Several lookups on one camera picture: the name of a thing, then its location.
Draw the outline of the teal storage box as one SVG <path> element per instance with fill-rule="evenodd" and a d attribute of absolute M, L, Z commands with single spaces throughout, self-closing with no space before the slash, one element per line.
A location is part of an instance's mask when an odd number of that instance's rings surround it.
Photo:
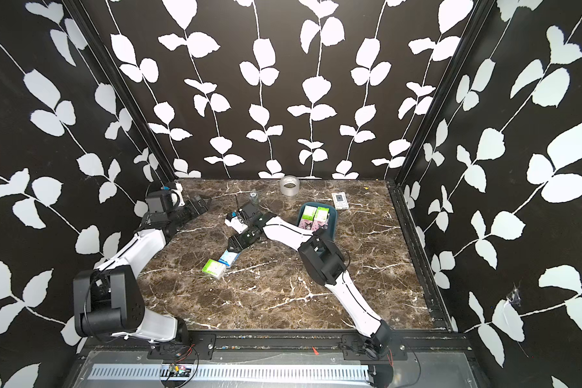
<path fill-rule="evenodd" d="M 337 210 L 326 204 L 307 202 L 299 210 L 297 226 L 307 231 L 324 230 L 332 241 L 335 240 Z"/>

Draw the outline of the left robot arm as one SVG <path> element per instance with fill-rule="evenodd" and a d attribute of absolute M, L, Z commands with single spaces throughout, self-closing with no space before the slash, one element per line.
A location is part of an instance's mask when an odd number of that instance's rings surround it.
<path fill-rule="evenodd" d="M 145 200 L 148 211 L 132 239 L 112 258 L 74 278 L 74 327 L 79 336 L 184 343 L 184 321 L 146 308 L 137 278 L 185 224 L 209 210 L 211 198 L 184 199 L 177 190 L 160 190 Z"/>

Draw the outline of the green tissue pack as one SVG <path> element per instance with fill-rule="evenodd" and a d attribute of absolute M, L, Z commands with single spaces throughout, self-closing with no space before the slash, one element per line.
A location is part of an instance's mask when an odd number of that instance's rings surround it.
<path fill-rule="evenodd" d="M 329 208 L 321 207 L 321 206 L 318 207 L 317 212 L 315 214 L 314 221 L 320 222 L 320 223 L 328 223 L 329 213 L 330 213 Z"/>
<path fill-rule="evenodd" d="M 224 263 L 217 260 L 208 260 L 201 271 L 205 275 L 219 280 L 222 278 L 226 270 L 227 266 Z"/>
<path fill-rule="evenodd" d="M 317 212 L 317 208 L 311 205 L 306 205 L 303 207 L 302 210 L 302 220 L 313 221 L 315 218 L 315 214 Z"/>

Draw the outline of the blue tissue pack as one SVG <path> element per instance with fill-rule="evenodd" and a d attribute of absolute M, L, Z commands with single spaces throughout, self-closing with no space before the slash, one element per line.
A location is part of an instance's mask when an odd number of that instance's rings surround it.
<path fill-rule="evenodd" d="M 221 264 L 226 265 L 226 267 L 230 267 L 233 265 L 234 262 L 236 262 L 238 257 L 239 257 L 238 252 L 224 251 L 218 261 Z"/>

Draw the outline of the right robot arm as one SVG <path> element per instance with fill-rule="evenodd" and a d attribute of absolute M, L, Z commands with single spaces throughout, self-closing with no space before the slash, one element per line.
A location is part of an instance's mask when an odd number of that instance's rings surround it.
<path fill-rule="evenodd" d="M 351 317 L 362 339 L 362 352 L 372 360 L 388 353 L 390 326 L 361 295 L 353 283 L 344 254 L 325 230 L 304 230 L 274 213 L 255 213 L 246 218 L 239 212 L 232 212 L 226 216 L 225 223 L 235 230 L 228 240 L 226 250 L 229 253 L 240 254 L 262 237 L 295 250 L 310 278 L 329 289 Z"/>

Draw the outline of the pink kuromi tissue pack top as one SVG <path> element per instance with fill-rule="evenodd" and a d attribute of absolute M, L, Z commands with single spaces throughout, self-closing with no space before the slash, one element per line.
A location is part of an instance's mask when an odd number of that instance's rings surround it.
<path fill-rule="evenodd" d="M 315 230 L 314 224 L 315 222 L 313 220 L 307 220 L 302 218 L 298 224 L 298 227 L 303 230 L 314 231 Z"/>

